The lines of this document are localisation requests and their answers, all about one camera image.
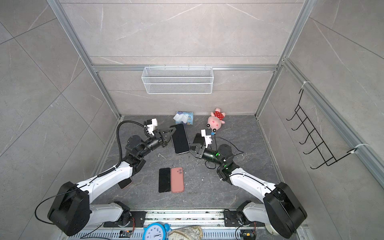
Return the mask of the black phone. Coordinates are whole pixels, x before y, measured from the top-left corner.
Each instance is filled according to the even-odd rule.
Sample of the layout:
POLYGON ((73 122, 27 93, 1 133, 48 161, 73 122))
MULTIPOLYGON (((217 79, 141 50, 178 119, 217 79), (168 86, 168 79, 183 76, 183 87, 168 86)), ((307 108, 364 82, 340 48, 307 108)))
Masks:
POLYGON ((177 155, 185 154, 190 151, 187 133, 183 124, 174 125, 175 133, 172 135, 172 141, 175 153, 177 155))
POLYGON ((202 146, 205 145, 205 138, 201 135, 201 133, 196 134, 193 144, 200 144, 202 146))

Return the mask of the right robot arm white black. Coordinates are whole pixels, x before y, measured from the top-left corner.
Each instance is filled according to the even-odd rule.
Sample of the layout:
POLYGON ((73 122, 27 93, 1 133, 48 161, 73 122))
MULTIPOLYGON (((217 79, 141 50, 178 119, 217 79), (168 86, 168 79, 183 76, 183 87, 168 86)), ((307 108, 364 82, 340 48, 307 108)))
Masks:
POLYGON ((192 144, 190 153, 195 158, 217 164, 217 174, 222 181, 247 191, 262 202, 247 201, 237 209, 242 224, 264 223, 272 228, 271 233, 289 239, 308 217, 286 183, 269 183, 247 173, 233 161, 235 155, 229 145, 222 144, 213 151, 201 144, 192 144))

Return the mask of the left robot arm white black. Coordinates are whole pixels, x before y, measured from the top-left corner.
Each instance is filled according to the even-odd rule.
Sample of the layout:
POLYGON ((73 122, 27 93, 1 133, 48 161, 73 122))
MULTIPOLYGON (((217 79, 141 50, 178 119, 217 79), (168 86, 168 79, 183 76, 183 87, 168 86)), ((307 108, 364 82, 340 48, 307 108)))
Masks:
POLYGON ((47 224, 55 225, 67 236, 79 233, 84 227, 104 222, 123 223, 129 216, 129 207, 121 202, 94 205, 93 201, 114 185, 124 185, 145 164, 144 157, 162 146, 166 147, 176 132, 175 127, 154 130, 146 140, 134 135, 128 139, 126 155, 105 172, 79 183, 67 182, 58 193, 48 211, 47 224))

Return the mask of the small phone pink case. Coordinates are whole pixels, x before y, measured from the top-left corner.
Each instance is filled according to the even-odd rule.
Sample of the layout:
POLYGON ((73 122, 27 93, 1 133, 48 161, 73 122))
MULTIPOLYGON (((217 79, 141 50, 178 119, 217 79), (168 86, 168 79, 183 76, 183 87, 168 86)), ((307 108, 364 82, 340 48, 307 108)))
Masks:
POLYGON ((131 183, 132 183, 132 179, 127 178, 127 179, 124 179, 124 180, 118 182, 118 186, 121 190, 123 190, 123 189, 127 188, 131 183))

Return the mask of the blue tissue packet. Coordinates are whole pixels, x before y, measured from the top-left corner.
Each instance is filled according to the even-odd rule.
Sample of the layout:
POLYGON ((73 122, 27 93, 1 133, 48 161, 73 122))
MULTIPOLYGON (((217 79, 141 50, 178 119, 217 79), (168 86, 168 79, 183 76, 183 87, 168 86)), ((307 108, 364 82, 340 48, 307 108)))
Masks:
POLYGON ((176 124, 193 125, 194 113, 178 111, 173 117, 176 124))

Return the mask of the pink pig plush toy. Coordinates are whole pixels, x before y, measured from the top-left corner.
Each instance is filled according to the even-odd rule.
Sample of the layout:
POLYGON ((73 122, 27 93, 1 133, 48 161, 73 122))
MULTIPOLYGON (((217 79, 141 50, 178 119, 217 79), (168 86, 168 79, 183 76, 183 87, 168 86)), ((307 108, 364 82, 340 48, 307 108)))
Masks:
POLYGON ((225 121, 223 120, 226 116, 226 113, 222 112, 220 108, 216 108, 208 118, 208 122, 206 124, 208 129, 211 129, 213 133, 216 133, 225 121))

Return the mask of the woven basket object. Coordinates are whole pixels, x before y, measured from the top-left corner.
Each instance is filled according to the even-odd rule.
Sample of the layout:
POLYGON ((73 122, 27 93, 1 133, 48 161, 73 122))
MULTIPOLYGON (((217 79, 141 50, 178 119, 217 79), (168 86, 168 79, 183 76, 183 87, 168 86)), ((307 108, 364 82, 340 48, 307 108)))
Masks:
POLYGON ((168 240, 202 240, 203 230, 200 226, 188 226, 172 230, 168 240))

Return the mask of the blue alarm clock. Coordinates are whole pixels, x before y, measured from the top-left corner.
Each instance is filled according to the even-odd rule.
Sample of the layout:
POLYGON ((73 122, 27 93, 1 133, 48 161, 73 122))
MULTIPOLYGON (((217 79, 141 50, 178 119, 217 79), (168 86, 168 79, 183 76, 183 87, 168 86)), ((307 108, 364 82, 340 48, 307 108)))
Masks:
POLYGON ((171 230, 169 224, 152 223, 144 228, 142 240, 167 240, 171 230))

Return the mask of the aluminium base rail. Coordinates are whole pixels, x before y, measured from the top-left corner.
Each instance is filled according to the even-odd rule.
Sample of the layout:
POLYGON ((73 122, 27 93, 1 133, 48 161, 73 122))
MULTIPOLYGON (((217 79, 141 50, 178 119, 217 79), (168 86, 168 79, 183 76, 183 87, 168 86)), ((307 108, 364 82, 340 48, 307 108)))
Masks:
POLYGON ((84 228, 74 236, 61 234, 60 240, 141 240, 150 224, 169 224, 172 230, 200 226, 204 240, 242 240, 246 233, 256 234, 257 240, 283 240, 268 231, 262 223, 242 226, 234 209, 202 210, 134 210, 135 226, 126 228, 95 225, 84 228))

